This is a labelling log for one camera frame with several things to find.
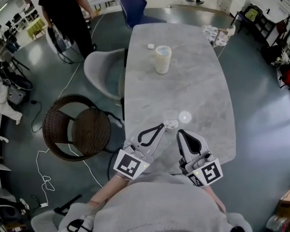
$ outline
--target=white cable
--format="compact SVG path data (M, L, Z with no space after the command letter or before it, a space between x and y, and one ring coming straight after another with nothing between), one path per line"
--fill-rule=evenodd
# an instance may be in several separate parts
M92 39L92 36L93 36L93 33L95 32L95 30L96 30L96 28L97 28L97 26L98 26L98 24L99 24L99 22L102 20L102 18L104 17L104 15L105 14L103 14L102 15L102 17L98 20L98 22L97 22L97 24L96 24L96 26L94 27L94 29L93 29L93 31L92 31L92 34L91 34L91 39ZM70 80L69 80L69 82L68 82L68 84L66 85L66 87L64 87L64 89L60 92L60 94L59 94L59 96L58 96L58 98L60 98L61 96L62 96L62 93L68 88L68 86L69 86L69 84L70 84L70 82L72 81L72 79L74 78L74 76L75 76L75 73L77 72L77 70L78 70L78 68L79 68L79 66L81 65L81 63L82 63L82 61L83 61L83 59L84 58L82 58L82 60L81 60L81 62L77 65L77 67L76 67L76 69L75 69L75 71L74 71L74 73L73 73L73 75L71 76L71 78L70 78Z
M75 154L76 156L79 156L79 155L77 155L74 151L71 150L70 144L68 144L68 146L69 146L70 151L71 151L73 154ZM95 175L92 173L91 169L89 168L89 166L87 165L87 163L86 163L84 160L83 160L83 163L88 167L88 169L89 169L89 171L90 171L92 177L95 179L95 181L99 184L100 187L102 187L101 184L97 181Z
M44 181L43 184L41 185L41 188L42 188L42 190L43 190L43 192L44 192L44 194L45 194L45 197L46 197L46 204L47 204L47 205L48 205L48 198L47 198L47 194L46 194L46 192L45 192L43 186L45 186L45 189L46 189L46 190L49 190L49 191L55 191L55 188L54 188L54 186L50 183L50 181L52 180L52 178L49 177L49 176L46 176L46 175L42 175L42 174L41 174L41 172L40 172L40 168L39 168L39 164L38 164L38 157L39 157L39 153L40 153L40 152L42 152L42 153L47 153L48 151L49 151L49 149L47 149L47 151L39 150L39 151L38 151L38 154L37 154L37 158L35 159L35 162L37 163L37 167L38 167L38 172L39 172L40 176L42 177L42 179L43 179L43 181Z

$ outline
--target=wrist strap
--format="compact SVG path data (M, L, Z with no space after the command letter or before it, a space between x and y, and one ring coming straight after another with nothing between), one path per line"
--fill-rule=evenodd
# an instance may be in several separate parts
M115 174L115 176L116 176L116 177L118 177L119 179L122 179L122 180L127 180L127 181L131 181L130 179L127 179L127 178L123 178L123 177L121 177L121 176L119 176L119 175L117 175L117 174Z

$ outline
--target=black shirt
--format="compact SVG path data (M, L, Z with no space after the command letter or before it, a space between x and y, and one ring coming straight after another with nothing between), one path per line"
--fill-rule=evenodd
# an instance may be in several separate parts
M39 0L39 5L62 32L69 33L85 23L76 0Z

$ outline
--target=white table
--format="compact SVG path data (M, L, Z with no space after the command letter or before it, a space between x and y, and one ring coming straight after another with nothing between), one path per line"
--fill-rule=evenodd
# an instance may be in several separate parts
M147 49L149 43L172 49L165 75L156 73L154 50ZM191 114L189 123L178 119L183 111ZM227 82L199 27L158 23L133 29L125 79L126 137L165 119L177 119L178 129L203 136L221 164L234 159L235 125ZM159 157L148 172L181 173L176 133L165 132L155 153Z

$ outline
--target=ceiling light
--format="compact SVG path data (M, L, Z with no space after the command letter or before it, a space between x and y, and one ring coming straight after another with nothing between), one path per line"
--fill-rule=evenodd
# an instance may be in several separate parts
M6 3L5 5L3 5L3 7L0 9L0 11L3 10L3 8L4 8L6 5L8 5L8 3Z

